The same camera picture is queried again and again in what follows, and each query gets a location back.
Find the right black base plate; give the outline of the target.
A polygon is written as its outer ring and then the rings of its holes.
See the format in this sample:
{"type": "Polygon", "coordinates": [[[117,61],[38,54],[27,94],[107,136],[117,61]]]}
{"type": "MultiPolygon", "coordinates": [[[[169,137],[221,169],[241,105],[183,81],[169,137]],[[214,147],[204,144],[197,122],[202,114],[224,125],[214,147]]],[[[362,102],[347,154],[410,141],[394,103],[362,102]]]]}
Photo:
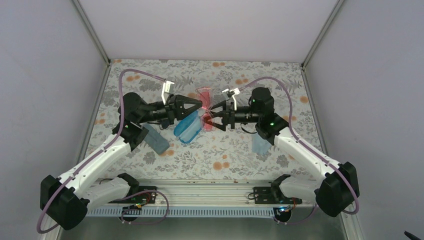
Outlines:
{"type": "Polygon", "coordinates": [[[299,205],[303,203],[299,198],[284,197],[281,194],[274,195],[272,188],[265,186],[254,187],[248,198],[257,205],[299,205]]]}

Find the light blue cleaning cloth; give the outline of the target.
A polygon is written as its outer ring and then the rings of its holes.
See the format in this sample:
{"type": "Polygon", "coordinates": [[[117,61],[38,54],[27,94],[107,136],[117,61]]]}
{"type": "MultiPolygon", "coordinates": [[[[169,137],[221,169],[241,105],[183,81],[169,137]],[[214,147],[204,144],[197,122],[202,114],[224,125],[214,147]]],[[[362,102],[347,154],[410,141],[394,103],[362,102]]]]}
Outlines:
{"type": "Polygon", "coordinates": [[[272,145],[258,133],[252,135],[252,152],[264,156],[268,153],[272,145]]]}

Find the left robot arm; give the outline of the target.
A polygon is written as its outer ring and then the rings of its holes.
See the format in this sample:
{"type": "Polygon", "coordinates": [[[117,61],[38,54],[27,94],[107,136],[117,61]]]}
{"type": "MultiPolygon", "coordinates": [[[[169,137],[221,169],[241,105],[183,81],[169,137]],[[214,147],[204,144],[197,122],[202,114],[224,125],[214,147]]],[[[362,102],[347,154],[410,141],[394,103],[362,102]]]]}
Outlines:
{"type": "Polygon", "coordinates": [[[202,102],[180,94],[171,94],[165,102],[145,102],[129,92],[120,99],[119,122],[107,139],[87,158],[58,177],[46,176],[40,184],[42,211],[37,232],[44,216],[49,216],[64,230],[76,227],[93,209],[113,201],[134,202],[139,197],[139,182],[127,173],[94,186],[94,182],[117,160],[136,149],[149,130],[142,126],[151,121],[181,121],[202,107],[202,102]]]}

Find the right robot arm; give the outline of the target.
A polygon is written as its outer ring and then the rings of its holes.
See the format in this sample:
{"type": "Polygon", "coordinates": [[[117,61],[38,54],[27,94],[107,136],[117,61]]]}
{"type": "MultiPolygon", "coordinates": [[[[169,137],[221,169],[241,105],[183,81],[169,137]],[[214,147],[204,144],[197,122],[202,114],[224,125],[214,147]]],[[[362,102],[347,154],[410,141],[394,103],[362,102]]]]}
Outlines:
{"type": "Polygon", "coordinates": [[[283,174],[271,183],[270,195],[274,202],[300,199],[316,204],[325,214],[336,217],[347,212],[347,207],[356,204],[359,192],[356,168],[349,162],[340,163],[320,152],[305,141],[290,123],[275,112],[275,100],[266,87],[254,88],[247,106],[238,106],[234,101],[222,101],[212,108],[203,119],[206,125],[225,131],[236,124],[255,124],[256,133],[272,146],[293,156],[313,176],[313,180],[302,180],[283,174]]]}

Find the aluminium mounting rail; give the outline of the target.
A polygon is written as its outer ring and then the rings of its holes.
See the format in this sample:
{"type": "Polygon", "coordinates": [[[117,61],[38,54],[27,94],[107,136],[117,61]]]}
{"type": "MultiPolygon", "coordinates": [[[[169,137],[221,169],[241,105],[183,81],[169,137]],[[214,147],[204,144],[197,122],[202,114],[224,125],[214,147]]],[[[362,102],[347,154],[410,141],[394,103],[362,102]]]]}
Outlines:
{"type": "Polygon", "coordinates": [[[50,209],[61,210],[62,208],[82,209],[92,211],[107,204],[137,205],[128,203],[110,203],[112,201],[123,201],[135,197],[138,194],[156,193],[154,204],[151,206],[218,206],[223,204],[235,204],[236,199],[241,195],[235,189],[216,188],[215,186],[189,186],[178,185],[164,188],[163,190],[139,191],[139,182],[136,180],[127,181],[116,177],[102,184],[90,185],[87,189],[79,189],[76,186],[66,185],[59,191],[57,196],[53,196],[61,186],[57,179],[53,180],[51,186],[44,184],[41,188],[40,202],[45,206],[49,199],[53,199],[50,209]]]}

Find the left aluminium frame post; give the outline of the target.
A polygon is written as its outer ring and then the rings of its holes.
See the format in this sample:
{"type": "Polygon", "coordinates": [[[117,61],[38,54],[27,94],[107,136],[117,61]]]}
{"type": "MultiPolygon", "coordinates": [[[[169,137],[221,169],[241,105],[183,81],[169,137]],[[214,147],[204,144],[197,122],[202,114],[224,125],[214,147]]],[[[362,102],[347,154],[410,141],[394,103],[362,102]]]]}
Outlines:
{"type": "Polygon", "coordinates": [[[72,4],[74,5],[76,12],[78,14],[78,16],[80,17],[88,35],[90,36],[91,40],[93,41],[98,53],[100,54],[103,62],[106,64],[106,66],[110,66],[111,63],[111,59],[108,57],[108,54],[103,46],[103,44],[101,43],[101,40],[98,36],[98,34],[96,33],[96,30],[93,26],[93,24],[91,23],[88,14],[86,13],[82,3],[80,0],[71,0],[72,4]]]}

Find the grey glasses case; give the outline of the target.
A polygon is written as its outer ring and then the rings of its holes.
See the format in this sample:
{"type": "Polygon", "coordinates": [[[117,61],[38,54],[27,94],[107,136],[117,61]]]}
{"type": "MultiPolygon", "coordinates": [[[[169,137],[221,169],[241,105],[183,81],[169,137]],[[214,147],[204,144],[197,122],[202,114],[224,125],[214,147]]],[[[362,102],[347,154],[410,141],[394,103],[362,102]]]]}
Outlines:
{"type": "Polygon", "coordinates": [[[144,141],[158,154],[162,155],[169,147],[170,143],[150,124],[144,124],[143,127],[148,130],[144,141]]]}

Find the right aluminium frame post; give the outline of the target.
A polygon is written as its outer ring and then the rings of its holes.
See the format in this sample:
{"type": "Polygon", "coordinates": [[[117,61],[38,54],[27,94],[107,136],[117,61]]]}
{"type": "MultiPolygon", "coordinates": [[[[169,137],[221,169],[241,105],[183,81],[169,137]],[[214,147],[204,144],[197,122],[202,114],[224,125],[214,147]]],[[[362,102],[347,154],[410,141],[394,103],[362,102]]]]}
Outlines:
{"type": "Polygon", "coordinates": [[[303,71],[305,71],[310,63],[310,61],[312,60],[316,50],[318,49],[318,47],[320,46],[323,38],[325,37],[327,31],[329,30],[329,28],[331,27],[331,25],[333,24],[335,18],[337,17],[340,9],[342,8],[343,4],[344,4],[344,0],[337,0],[335,2],[335,5],[333,6],[330,14],[328,15],[325,23],[323,24],[322,28],[320,29],[315,41],[313,42],[310,50],[308,51],[304,61],[301,64],[301,68],[303,71]]]}

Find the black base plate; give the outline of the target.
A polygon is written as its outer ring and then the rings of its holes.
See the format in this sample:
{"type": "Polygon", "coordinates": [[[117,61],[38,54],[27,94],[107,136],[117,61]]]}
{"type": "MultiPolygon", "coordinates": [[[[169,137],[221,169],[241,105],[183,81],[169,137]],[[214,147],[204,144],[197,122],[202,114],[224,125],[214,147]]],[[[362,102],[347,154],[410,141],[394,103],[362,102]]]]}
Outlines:
{"type": "Polygon", "coordinates": [[[265,186],[254,187],[248,198],[257,205],[299,205],[303,203],[299,198],[284,197],[281,194],[274,195],[272,188],[265,186]]]}
{"type": "MultiPolygon", "coordinates": [[[[139,186],[138,190],[136,191],[138,192],[142,192],[142,191],[146,191],[146,190],[157,190],[156,186],[139,186]]],[[[156,201],[156,193],[155,192],[147,192],[147,193],[142,193],[142,194],[138,194],[136,196],[133,196],[131,198],[128,198],[126,200],[114,200],[109,202],[110,204],[154,204],[156,201]]]]}

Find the pink sunglasses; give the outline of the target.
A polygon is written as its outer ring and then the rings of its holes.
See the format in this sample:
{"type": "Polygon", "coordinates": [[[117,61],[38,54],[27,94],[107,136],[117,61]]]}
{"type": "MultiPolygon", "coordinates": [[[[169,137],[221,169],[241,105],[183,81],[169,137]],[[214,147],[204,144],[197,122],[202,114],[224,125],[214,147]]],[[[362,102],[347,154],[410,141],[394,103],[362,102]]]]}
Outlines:
{"type": "Polygon", "coordinates": [[[205,122],[205,120],[211,119],[211,107],[213,106],[213,100],[211,97],[212,89],[210,87],[200,87],[196,89],[199,100],[202,101],[202,109],[204,113],[201,116],[202,128],[206,132],[213,131],[214,127],[205,122]]]}

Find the floral table mat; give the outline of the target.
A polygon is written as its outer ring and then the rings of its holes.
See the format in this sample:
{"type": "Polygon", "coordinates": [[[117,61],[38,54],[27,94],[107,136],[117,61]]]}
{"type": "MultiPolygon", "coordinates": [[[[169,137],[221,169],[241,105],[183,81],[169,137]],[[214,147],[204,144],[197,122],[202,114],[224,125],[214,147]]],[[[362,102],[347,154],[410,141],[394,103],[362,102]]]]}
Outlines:
{"type": "MultiPolygon", "coordinates": [[[[275,111],[309,143],[320,148],[312,109],[299,63],[250,61],[198,61],[115,59],[102,95],[90,136],[87,153],[103,143],[119,120],[118,77],[124,93],[139,94],[146,102],[161,100],[159,78],[175,82],[174,92],[197,98],[197,88],[211,88],[213,103],[221,102],[222,90],[240,88],[238,105],[246,106],[255,81],[257,87],[269,88],[275,99],[275,111]]],[[[252,152],[255,126],[236,125],[221,131],[201,130],[188,144],[181,143],[173,133],[174,126],[156,130],[168,140],[170,147],[158,155],[146,143],[117,160],[101,178],[128,173],[137,179],[160,180],[274,180],[289,174],[312,180],[313,176],[295,158],[272,146],[266,155],[252,152]]]]}

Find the blue translucent glasses case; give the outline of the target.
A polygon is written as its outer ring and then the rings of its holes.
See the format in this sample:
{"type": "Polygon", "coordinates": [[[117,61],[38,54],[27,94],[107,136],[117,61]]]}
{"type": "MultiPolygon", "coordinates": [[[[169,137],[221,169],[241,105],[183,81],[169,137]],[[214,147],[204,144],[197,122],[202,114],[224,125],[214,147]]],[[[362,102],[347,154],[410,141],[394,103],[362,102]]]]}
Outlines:
{"type": "Polygon", "coordinates": [[[178,137],[181,143],[189,144],[201,130],[202,123],[199,112],[196,110],[176,125],[173,134],[178,137]]]}

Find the aluminium frame post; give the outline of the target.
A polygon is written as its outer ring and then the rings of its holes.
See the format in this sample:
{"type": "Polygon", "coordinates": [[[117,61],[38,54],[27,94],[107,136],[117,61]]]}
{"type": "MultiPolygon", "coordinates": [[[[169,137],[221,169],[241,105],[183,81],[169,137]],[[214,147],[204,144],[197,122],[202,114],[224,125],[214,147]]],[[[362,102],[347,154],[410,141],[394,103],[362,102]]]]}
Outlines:
{"type": "Polygon", "coordinates": [[[88,35],[90,36],[91,40],[93,41],[98,53],[100,54],[103,62],[106,64],[106,66],[110,66],[111,63],[111,59],[108,57],[108,54],[103,46],[103,44],[101,43],[101,40],[98,36],[98,34],[96,33],[96,30],[93,26],[93,24],[91,23],[88,14],[86,13],[82,3],[80,0],[71,0],[72,4],[74,5],[76,12],[78,14],[78,16],[80,17],[88,35]]]}
{"type": "Polygon", "coordinates": [[[305,71],[310,63],[310,61],[312,60],[316,50],[318,49],[318,47],[320,46],[323,38],[325,37],[327,31],[329,30],[329,28],[331,27],[331,25],[333,24],[335,18],[337,17],[340,9],[342,8],[343,4],[344,4],[344,0],[337,0],[335,2],[335,5],[333,6],[330,14],[328,15],[325,23],[323,24],[322,28],[320,29],[315,41],[313,42],[310,50],[308,51],[304,61],[301,64],[301,68],[303,71],[305,71]]]}

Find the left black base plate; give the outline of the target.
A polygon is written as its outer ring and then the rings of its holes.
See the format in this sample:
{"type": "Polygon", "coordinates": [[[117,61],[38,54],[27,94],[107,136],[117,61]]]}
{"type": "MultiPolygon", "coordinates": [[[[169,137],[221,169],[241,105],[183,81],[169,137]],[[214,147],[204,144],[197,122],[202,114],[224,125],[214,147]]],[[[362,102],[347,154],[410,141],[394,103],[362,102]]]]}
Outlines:
{"type": "MultiPolygon", "coordinates": [[[[156,186],[139,186],[138,190],[136,191],[138,192],[142,192],[142,191],[146,191],[146,190],[157,190],[156,186]]],[[[133,196],[131,198],[128,198],[126,200],[114,200],[109,202],[110,204],[154,204],[156,201],[156,193],[155,192],[147,192],[147,193],[142,193],[142,194],[138,194],[136,196],[133,196]]]]}

